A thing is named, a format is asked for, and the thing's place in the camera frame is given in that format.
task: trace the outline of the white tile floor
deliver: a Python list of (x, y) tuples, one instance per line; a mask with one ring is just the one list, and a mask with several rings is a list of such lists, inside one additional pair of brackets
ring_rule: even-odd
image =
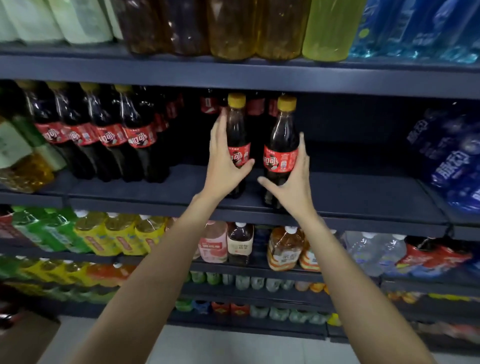
[[(67, 364), (95, 320), (63, 316), (62, 325), (38, 364)], [(439, 364), (479, 363), (476, 357), (435, 354)], [(166, 326), (148, 364), (357, 364), (350, 345), (323, 340), (242, 334)]]

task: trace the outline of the white bottle cap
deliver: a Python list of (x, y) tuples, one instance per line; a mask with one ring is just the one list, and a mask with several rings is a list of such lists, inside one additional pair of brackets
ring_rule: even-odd
[(286, 226), (285, 231), (289, 234), (295, 234), (297, 232), (298, 227), (296, 226)]
[(362, 232), (362, 235), (363, 235), (364, 238), (371, 239), (375, 235), (377, 235), (377, 233), (376, 232)]
[(87, 210), (74, 210), (74, 212), (75, 212), (75, 215), (77, 215), (77, 217), (79, 218), (84, 218), (85, 216), (88, 215)]

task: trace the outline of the bottle cap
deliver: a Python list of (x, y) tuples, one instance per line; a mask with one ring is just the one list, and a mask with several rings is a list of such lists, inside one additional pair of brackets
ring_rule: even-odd
[(25, 211), (26, 207), (25, 206), (12, 206), (12, 210), (15, 212), (22, 212)]
[(129, 92), (132, 90), (132, 86), (130, 85), (115, 85), (115, 89), (118, 92)]
[(371, 239), (375, 235), (377, 235), (377, 233), (376, 232), (362, 232), (362, 235), (363, 235), (364, 238)]
[(285, 112), (295, 111), (297, 108), (297, 98), (287, 95), (280, 96), (278, 98), (277, 108)]
[(289, 234), (295, 234), (297, 232), (298, 227), (296, 226), (286, 226), (285, 231)]
[(80, 82), (80, 86), (85, 92), (96, 91), (100, 88), (99, 84), (94, 84), (93, 82)]
[(232, 108), (242, 109), (245, 107), (247, 97), (245, 94), (232, 93), (228, 94), (228, 105)]
[(75, 215), (77, 215), (77, 217), (79, 217), (79, 218), (84, 218), (85, 216), (88, 215), (88, 211), (87, 211), (87, 210), (74, 210), (73, 212), (74, 212)]
[(23, 90), (35, 90), (36, 82), (32, 80), (15, 80), (18, 87), (22, 88)]
[(68, 86), (66, 82), (58, 82), (58, 81), (47, 81), (47, 85), (52, 90), (63, 90)]

